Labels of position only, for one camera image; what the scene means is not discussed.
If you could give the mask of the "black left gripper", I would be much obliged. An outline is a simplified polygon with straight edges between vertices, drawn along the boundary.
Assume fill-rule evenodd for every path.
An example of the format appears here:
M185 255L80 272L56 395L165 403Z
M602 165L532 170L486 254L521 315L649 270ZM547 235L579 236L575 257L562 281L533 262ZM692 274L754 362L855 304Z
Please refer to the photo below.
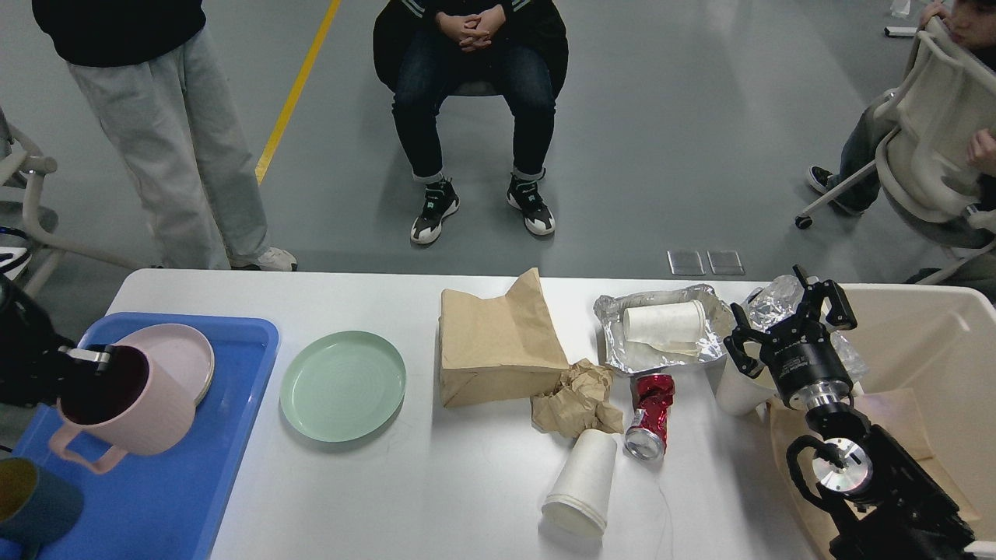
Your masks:
M56 332L47 312L2 276L1 401L22 408L53 405L61 389L107 382L114 346L73 348Z

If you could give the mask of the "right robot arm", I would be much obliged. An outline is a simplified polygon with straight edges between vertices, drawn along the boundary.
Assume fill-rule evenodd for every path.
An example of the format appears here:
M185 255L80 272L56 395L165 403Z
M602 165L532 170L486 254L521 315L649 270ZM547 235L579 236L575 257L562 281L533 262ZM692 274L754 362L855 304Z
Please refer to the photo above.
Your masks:
M738 304L727 354L749 379L772 376L777 396L803 411L810 433L786 450L787 473L801 496L833 519L836 559L970 559L975 535L949 494L880 425L854 407L854 381L831 334L857 319L843 288L794 277L800 303L755 329Z

